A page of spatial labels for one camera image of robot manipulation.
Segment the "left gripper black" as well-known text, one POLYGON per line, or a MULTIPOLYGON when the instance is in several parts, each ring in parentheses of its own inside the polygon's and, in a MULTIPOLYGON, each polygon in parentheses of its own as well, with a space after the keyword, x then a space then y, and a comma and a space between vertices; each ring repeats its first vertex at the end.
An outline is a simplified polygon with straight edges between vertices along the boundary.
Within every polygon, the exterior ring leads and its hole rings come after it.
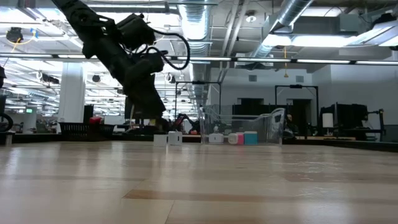
POLYGON ((165 106, 154 82, 156 72, 164 68, 163 53, 128 54, 120 45, 103 47, 103 65, 111 76, 122 84, 124 92, 134 106, 133 115, 143 118, 161 118, 165 106))

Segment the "plain white box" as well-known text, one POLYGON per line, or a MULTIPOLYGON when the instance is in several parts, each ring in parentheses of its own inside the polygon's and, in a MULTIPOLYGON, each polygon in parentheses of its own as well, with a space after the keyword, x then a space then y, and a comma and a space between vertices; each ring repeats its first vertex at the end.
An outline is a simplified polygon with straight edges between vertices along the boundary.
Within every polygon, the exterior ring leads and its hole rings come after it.
POLYGON ((153 145, 156 147, 166 146, 168 143, 168 135, 167 134, 155 134, 153 145))

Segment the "pink box with white top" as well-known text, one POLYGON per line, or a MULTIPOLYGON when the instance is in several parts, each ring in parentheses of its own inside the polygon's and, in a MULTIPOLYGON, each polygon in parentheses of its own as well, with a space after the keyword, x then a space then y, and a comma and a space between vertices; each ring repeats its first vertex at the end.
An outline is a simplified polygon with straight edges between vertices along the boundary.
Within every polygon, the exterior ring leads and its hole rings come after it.
POLYGON ((244 144, 244 134, 243 133, 230 133, 228 135, 228 142, 230 144, 242 145, 242 144, 244 144))

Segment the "cyan box with white top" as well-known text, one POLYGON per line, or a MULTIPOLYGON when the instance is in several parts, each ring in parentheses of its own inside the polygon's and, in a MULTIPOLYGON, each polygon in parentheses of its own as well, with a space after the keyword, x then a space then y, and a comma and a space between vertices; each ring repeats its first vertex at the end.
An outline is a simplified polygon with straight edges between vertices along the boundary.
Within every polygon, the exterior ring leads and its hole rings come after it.
POLYGON ((257 145, 258 133, 256 131, 245 131, 243 133, 245 145, 257 145))

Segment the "black computer monitor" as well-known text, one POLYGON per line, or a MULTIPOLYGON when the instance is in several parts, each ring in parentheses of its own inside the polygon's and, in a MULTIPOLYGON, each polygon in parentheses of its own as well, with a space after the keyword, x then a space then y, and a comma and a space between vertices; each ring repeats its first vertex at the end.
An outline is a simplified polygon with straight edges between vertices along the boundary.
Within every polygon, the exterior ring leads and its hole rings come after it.
POLYGON ((124 118, 131 120, 134 114, 134 103, 126 97, 125 99, 125 107, 124 107, 124 118))

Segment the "white cube with slot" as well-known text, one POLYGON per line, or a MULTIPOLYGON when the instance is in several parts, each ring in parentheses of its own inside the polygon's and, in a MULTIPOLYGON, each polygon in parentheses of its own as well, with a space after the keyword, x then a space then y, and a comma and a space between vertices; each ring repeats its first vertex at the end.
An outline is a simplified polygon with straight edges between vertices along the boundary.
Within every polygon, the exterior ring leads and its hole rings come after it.
POLYGON ((182 144, 183 134, 180 131, 169 131, 168 144, 178 146, 182 144))

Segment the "white building pillar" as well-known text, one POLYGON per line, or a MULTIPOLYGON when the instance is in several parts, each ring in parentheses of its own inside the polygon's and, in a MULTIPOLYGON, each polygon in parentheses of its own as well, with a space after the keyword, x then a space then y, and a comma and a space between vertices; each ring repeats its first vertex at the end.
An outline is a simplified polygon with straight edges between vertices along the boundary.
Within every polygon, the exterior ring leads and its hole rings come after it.
POLYGON ((82 123, 86 73, 82 63, 63 62, 60 87, 58 120, 67 123, 82 123))

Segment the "black mesh basket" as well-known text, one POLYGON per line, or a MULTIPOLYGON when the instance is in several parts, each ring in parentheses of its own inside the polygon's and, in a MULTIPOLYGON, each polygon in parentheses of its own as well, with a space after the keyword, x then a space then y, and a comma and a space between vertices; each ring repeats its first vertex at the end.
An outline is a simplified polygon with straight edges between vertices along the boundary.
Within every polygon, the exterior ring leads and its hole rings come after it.
POLYGON ((114 125, 88 123, 60 123, 66 141, 105 141, 113 136, 114 125))

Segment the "clear plastic bin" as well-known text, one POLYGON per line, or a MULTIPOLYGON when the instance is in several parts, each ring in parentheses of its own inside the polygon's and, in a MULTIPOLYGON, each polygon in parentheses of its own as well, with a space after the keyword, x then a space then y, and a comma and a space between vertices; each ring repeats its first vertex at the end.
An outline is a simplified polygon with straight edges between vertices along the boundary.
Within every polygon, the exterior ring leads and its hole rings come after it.
POLYGON ((199 112, 201 143, 208 142, 208 136, 212 133, 220 133, 224 136, 222 144, 233 146, 259 146, 269 144, 282 144, 284 132, 285 110, 278 108, 268 114, 260 115, 229 115, 219 114, 210 107, 200 108, 199 112), (230 133, 244 133, 256 131, 258 133, 257 145, 237 145, 228 142, 230 133))

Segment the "person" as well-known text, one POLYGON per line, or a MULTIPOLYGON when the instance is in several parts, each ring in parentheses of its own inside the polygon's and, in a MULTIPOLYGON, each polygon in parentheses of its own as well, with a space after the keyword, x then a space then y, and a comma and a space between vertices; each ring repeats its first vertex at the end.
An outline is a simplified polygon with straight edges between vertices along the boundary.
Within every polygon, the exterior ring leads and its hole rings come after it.
POLYGON ((288 134, 292 137, 295 136, 296 133, 296 126, 293 123, 293 117, 291 114, 287 114, 286 120, 285 120, 285 131, 288 132, 288 134))

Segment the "white cylinder lamp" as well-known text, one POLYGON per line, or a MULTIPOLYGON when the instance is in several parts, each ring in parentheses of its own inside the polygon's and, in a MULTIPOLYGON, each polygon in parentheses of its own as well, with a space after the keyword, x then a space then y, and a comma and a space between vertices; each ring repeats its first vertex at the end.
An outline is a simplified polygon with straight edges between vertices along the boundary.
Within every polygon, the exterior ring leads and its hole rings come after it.
POLYGON ((323 128, 333 128, 334 127, 334 115, 333 113, 323 113, 322 114, 322 127, 323 128))

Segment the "black equipment rack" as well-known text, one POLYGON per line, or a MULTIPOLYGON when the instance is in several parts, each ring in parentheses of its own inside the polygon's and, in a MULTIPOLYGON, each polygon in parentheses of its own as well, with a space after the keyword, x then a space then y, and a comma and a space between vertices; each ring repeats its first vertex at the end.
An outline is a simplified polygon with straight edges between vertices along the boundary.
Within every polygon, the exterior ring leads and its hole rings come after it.
POLYGON ((366 105, 335 103, 320 109, 318 129, 321 134, 331 134, 337 138, 355 138, 357 141, 382 141, 386 130, 384 129, 384 110, 369 111, 366 105), (334 127, 322 127, 322 114, 333 113, 334 127), (375 129, 370 124, 369 116, 378 116, 379 128, 375 129))

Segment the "silver spiral ceiling duct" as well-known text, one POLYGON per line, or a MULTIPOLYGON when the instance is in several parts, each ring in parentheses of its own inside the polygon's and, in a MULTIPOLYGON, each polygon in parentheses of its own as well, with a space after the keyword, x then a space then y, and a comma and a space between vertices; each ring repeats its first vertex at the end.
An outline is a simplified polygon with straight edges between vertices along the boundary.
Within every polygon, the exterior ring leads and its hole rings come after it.
POLYGON ((210 7, 199 2, 200 0, 184 0, 183 4, 178 5, 178 10, 182 19, 182 32, 190 46, 190 80, 203 82, 208 76, 208 62, 194 61, 193 58, 209 54, 210 7))

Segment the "black rig frame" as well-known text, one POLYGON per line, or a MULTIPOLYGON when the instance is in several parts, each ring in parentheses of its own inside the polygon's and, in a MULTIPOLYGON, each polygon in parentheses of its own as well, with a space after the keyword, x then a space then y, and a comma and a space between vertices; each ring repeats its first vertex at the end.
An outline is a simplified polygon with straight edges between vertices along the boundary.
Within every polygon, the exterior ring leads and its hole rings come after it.
POLYGON ((290 88, 290 89, 302 89, 306 88, 309 92, 311 92, 309 89, 313 88, 315 90, 315 98, 316 98, 316 128, 318 128, 318 120, 319 120, 319 114, 320 114, 320 109, 319 109, 319 87, 318 86, 313 86, 313 85, 275 85, 274 86, 274 105, 275 107, 277 106, 278 102, 278 95, 279 93, 277 92, 277 89, 281 88, 290 88))

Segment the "silver slanted ceiling duct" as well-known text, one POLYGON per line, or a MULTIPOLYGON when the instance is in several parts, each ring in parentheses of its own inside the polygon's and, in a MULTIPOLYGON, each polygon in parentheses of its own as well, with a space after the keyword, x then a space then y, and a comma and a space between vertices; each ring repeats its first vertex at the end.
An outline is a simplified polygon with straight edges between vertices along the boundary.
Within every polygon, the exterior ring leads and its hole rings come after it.
POLYGON ((273 41, 274 32, 291 34, 296 20, 314 0, 284 0, 278 12, 267 16, 262 27, 263 40, 252 52, 251 57, 264 58, 278 44, 273 41))

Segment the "black aluminium table frame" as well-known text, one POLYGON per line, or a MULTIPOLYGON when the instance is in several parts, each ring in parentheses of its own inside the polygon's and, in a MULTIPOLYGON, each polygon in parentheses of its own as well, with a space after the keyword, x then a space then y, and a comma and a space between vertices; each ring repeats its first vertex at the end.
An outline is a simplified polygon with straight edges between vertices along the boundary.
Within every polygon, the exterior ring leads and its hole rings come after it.
MULTIPOLYGON (((16 143, 34 143, 34 142, 56 142, 56 141, 147 141, 152 142, 153 136, 129 136, 123 134, 115 134, 109 138, 102 137, 81 137, 72 136, 65 137, 61 134, 14 134, 11 142, 16 143)), ((394 152, 398 153, 398 143, 393 142, 367 142, 367 141, 352 141, 352 140, 340 140, 340 139, 284 139, 282 140, 283 145, 308 145, 308 146, 333 146, 333 147, 346 147, 353 149, 364 149, 370 151, 381 151, 381 152, 394 152)))

